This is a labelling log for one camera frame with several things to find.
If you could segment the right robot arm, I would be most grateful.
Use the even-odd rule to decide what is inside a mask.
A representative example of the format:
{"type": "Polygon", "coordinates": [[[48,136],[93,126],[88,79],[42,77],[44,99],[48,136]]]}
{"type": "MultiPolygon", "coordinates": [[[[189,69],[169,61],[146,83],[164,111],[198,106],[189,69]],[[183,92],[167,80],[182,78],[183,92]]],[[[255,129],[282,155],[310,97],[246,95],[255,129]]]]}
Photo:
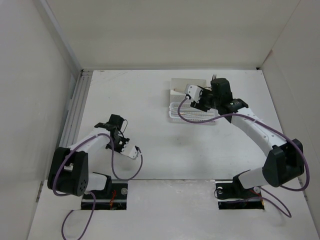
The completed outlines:
{"type": "Polygon", "coordinates": [[[246,102],[233,97],[227,79],[212,79],[210,85],[210,89],[190,84],[186,87],[191,107],[204,112],[217,110],[220,117],[242,130],[266,156],[262,167],[234,177],[231,190],[235,196],[243,197],[253,187],[281,187],[305,172],[303,146],[297,139],[285,138],[264,124],[246,102]]]}

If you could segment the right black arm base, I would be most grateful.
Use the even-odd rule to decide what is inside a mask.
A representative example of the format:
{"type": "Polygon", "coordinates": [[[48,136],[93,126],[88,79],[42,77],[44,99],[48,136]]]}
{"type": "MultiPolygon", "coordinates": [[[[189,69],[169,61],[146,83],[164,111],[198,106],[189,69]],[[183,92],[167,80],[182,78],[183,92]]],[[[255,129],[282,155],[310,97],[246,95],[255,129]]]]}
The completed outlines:
{"type": "Polygon", "coordinates": [[[235,177],[215,180],[214,196],[219,210],[264,210],[261,193],[245,189],[235,177]]]}

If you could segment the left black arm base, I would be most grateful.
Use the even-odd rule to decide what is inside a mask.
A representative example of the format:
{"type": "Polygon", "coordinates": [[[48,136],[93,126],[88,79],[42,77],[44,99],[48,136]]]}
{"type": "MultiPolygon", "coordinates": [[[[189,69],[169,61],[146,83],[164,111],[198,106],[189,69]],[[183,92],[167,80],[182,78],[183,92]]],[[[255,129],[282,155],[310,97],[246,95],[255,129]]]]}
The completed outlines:
{"type": "Polygon", "coordinates": [[[95,210],[122,211],[127,209],[128,182],[113,180],[107,190],[92,190],[95,210]]]}

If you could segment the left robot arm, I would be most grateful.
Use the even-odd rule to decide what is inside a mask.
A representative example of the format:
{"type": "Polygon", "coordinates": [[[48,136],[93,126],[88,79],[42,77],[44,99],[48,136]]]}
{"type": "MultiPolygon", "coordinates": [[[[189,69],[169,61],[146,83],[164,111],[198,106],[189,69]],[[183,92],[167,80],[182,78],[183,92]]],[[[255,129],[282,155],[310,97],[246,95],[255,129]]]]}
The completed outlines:
{"type": "Polygon", "coordinates": [[[111,195],[111,177],[89,172],[89,159],[101,149],[110,149],[131,159],[138,156],[137,148],[121,131],[125,119],[112,114],[106,123],[97,123],[93,130],[79,142],[58,147],[53,155],[47,187],[57,196],[82,196],[94,190],[100,198],[111,195]]]}

